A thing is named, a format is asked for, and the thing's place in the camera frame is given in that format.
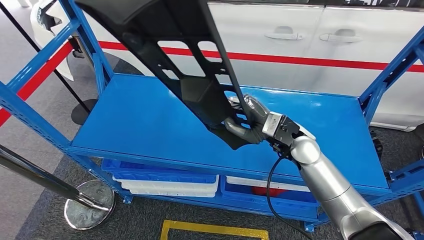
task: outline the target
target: red object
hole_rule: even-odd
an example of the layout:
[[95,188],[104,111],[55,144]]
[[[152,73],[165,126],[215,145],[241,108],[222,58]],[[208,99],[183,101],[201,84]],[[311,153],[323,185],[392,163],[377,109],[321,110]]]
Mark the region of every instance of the red object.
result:
[[[269,189],[269,196],[270,197],[277,197],[278,195],[287,192],[286,189],[278,189],[278,188],[270,188]],[[255,195],[261,195],[266,196],[267,195],[267,188],[266,187],[260,187],[260,186],[252,186],[252,193]]]
[[[55,70],[55,68],[65,59],[72,51],[72,45],[66,42],[45,64],[25,83],[25,85],[17,92],[22,100],[27,100],[31,94],[46,80],[46,78]],[[0,127],[10,118],[11,114],[4,108],[0,109]]]
[[[119,42],[99,41],[100,47],[103,49],[127,50],[127,48]],[[171,55],[191,56],[192,52],[186,48],[162,47],[163,52]],[[207,58],[220,58],[221,55],[217,51],[201,51]],[[312,57],[298,57],[298,56],[276,56],[276,55],[263,55],[252,53],[239,53],[228,52],[229,59],[233,60],[246,60],[268,63],[281,63],[281,64],[299,64],[311,65],[322,67],[336,67],[336,68],[350,68],[350,69],[371,69],[383,70],[388,63],[385,62],[371,62],[371,61],[349,61],[338,59],[325,59],[325,58],[312,58]],[[423,65],[412,65],[408,72],[424,73]]]

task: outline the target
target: blue shelf surface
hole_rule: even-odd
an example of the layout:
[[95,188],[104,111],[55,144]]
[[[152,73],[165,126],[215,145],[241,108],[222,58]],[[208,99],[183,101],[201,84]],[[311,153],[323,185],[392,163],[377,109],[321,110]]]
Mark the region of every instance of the blue shelf surface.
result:
[[[358,98],[244,86],[271,111],[313,133],[322,152],[364,194],[390,192]],[[277,160],[268,143],[232,150],[157,78],[115,74],[69,151],[166,168],[266,180]],[[281,161],[273,181],[302,184]]]

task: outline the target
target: robotic arm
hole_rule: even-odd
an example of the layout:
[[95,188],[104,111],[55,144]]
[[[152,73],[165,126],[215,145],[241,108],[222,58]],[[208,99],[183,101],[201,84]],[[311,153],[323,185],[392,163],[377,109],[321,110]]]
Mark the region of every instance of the robotic arm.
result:
[[[238,99],[230,97],[234,108]],[[345,240],[412,240],[402,227],[376,211],[321,152],[315,137],[287,116],[269,111],[250,95],[244,96],[256,125],[244,128],[227,118],[233,134],[258,144],[263,140],[297,165],[300,175]]]

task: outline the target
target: chrome stanchion base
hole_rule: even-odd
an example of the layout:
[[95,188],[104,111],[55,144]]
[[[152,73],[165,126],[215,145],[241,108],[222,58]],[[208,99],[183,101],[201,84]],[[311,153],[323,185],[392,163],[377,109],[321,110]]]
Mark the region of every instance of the chrome stanchion base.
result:
[[93,198],[109,210],[86,207],[76,201],[66,200],[64,215],[66,222],[77,230],[88,230],[101,224],[109,217],[115,207],[115,193],[100,180],[91,180],[79,185],[77,189]]

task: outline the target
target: red rope barrier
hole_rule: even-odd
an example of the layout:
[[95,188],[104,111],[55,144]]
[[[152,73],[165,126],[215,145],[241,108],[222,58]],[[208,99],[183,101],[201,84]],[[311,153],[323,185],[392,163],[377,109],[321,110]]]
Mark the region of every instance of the red rope barrier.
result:
[[[57,66],[72,51],[72,45],[67,41],[45,64],[25,83],[17,92],[22,100],[27,100],[31,94],[46,80],[46,78],[57,68]],[[11,114],[4,108],[0,109],[0,127],[10,118]]]

